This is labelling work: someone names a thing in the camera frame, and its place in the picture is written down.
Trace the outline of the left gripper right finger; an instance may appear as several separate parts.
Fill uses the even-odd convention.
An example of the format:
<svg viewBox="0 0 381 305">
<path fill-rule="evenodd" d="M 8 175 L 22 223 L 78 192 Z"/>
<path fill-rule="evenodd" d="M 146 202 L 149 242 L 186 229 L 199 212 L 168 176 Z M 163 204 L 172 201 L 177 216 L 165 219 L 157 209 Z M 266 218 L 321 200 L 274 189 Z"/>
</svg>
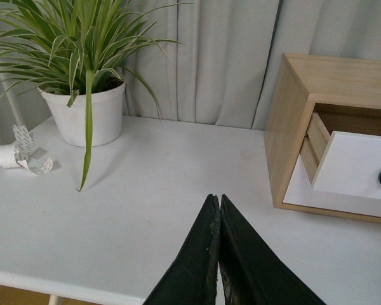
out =
<svg viewBox="0 0 381 305">
<path fill-rule="evenodd" d="M 219 267 L 226 304 L 324 304 L 271 250 L 226 195 Z"/>
</svg>

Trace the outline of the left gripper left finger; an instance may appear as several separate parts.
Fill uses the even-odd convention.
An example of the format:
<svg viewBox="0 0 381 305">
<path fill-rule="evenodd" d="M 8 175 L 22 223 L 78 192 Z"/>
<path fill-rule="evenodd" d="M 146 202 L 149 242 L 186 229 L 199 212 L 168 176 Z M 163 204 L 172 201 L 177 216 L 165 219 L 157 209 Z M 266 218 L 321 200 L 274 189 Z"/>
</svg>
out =
<svg viewBox="0 0 381 305">
<path fill-rule="evenodd" d="M 220 250 L 220 207 L 205 199 L 177 257 L 145 304 L 214 304 Z"/>
</svg>

